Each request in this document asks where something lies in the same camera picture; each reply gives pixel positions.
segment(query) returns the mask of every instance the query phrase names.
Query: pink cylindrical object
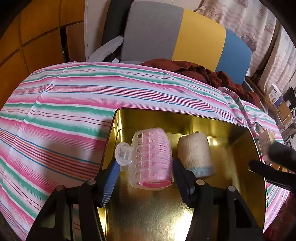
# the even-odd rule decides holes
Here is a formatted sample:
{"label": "pink cylindrical object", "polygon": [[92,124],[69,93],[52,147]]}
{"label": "pink cylindrical object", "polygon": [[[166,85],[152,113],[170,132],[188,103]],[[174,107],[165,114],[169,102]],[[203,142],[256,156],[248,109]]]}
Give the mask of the pink cylindrical object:
{"label": "pink cylindrical object", "polygon": [[137,131],[132,147],[128,180],[133,187],[160,190],[172,184],[172,151],[163,129]]}

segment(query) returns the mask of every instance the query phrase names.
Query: beige cylindrical object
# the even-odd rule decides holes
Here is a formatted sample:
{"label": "beige cylindrical object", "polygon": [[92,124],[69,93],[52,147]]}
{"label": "beige cylindrical object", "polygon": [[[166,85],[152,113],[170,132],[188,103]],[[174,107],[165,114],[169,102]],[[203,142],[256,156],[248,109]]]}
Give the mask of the beige cylindrical object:
{"label": "beige cylindrical object", "polygon": [[210,146],[204,133],[191,133],[188,136],[180,137],[177,147],[178,157],[183,166],[192,171],[196,177],[215,174]]}

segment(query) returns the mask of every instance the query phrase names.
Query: clear plastic container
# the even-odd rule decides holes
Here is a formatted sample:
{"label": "clear plastic container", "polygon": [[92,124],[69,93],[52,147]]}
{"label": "clear plastic container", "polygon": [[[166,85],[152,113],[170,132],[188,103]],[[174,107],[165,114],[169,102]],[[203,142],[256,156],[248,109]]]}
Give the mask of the clear plastic container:
{"label": "clear plastic container", "polygon": [[128,165],[128,181],[132,187],[161,190],[172,184],[172,151],[170,141],[161,128],[137,131],[129,146],[117,145],[115,157]]}

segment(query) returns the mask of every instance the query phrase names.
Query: metal rivet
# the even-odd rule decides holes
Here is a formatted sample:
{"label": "metal rivet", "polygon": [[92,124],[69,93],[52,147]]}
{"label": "metal rivet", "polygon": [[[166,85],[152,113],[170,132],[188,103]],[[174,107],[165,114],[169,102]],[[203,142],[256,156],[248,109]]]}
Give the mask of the metal rivet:
{"label": "metal rivet", "polygon": [[205,181],[204,180],[201,180],[201,179],[198,179],[198,180],[196,180],[196,184],[202,186],[202,185],[205,184]]}
{"label": "metal rivet", "polygon": [[64,186],[63,185],[58,185],[57,187],[56,187],[56,190],[57,191],[61,191],[61,190],[63,190],[64,189]]}
{"label": "metal rivet", "polygon": [[87,181],[87,184],[88,185],[93,185],[93,184],[95,184],[96,183],[96,180],[95,179],[89,179],[88,181]]}
{"label": "metal rivet", "polygon": [[231,192],[234,192],[236,190],[236,188],[234,186],[229,186],[228,190],[231,191]]}

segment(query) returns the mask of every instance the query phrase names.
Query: chair armrest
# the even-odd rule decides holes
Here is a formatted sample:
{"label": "chair armrest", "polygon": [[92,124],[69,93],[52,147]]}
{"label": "chair armrest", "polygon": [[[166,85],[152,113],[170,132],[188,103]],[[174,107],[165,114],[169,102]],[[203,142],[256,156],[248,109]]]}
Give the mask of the chair armrest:
{"label": "chair armrest", "polygon": [[88,62],[103,62],[104,58],[113,53],[122,43],[123,37],[117,36],[94,51],[89,57]]}

